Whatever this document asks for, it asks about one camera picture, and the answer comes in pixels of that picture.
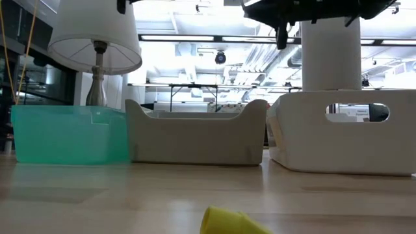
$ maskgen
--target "ceiling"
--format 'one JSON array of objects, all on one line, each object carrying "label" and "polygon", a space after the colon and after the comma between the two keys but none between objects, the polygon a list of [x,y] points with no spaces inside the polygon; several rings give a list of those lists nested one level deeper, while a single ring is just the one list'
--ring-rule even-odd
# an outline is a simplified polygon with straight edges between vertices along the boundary
[{"label": "ceiling", "polygon": [[[15,0],[33,11],[34,0]],[[41,0],[38,17],[54,26],[59,0]],[[362,38],[416,38],[416,1],[400,0],[398,14],[386,10],[372,20],[361,20]],[[274,31],[256,21],[245,19],[238,3],[232,0],[145,0],[134,4],[138,34],[195,34],[274,36]],[[189,82],[194,74],[197,82],[229,83],[236,79],[251,82],[262,75],[263,85],[282,85],[287,80],[299,83],[301,68],[288,68],[288,55],[276,51],[274,45],[142,42],[143,67],[151,82]],[[297,46],[291,48],[295,53]],[[217,51],[224,51],[227,62],[214,62]],[[391,68],[416,60],[416,47],[362,47],[362,72],[374,83],[382,80]],[[261,73],[242,73],[258,70]]]}]

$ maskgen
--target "table lamp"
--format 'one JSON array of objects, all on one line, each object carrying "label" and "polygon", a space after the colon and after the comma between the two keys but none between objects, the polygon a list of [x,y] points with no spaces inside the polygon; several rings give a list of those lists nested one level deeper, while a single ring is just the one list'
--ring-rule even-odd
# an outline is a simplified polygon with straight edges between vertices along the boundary
[{"label": "table lamp", "polygon": [[107,106],[103,75],[142,65],[133,6],[118,12],[115,0],[61,0],[49,55],[71,69],[93,73],[87,105]]}]

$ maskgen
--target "tabletop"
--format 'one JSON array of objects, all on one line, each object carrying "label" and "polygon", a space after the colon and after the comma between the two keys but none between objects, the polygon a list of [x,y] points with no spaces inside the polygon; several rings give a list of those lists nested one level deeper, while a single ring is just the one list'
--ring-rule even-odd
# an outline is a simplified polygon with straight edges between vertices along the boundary
[{"label": "tabletop", "polygon": [[243,211],[276,234],[416,233],[412,177],[292,172],[268,151],[255,167],[53,166],[0,157],[2,233],[197,234],[210,205]]}]

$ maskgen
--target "lamp stem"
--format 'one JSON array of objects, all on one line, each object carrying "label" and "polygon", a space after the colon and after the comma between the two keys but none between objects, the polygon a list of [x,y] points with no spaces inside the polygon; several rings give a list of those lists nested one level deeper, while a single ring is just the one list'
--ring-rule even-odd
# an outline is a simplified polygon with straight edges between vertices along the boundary
[{"label": "lamp stem", "polygon": [[107,43],[95,41],[94,48],[97,52],[97,58],[96,65],[92,67],[92,85],[86,97],[86,105],[106,107],[107,96],[103,86],[103,57],[107,49]]}]

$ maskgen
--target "lamp base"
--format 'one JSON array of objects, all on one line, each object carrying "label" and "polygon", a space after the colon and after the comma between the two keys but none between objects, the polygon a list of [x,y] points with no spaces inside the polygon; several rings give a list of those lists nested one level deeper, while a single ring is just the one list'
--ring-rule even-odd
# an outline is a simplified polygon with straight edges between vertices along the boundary
[{"label": "lamp base", "polygon": [[86,97],[88,106],[107,106],[107,95],[103,87],[104,76],[99,66],[92,67],[92,85]]}]

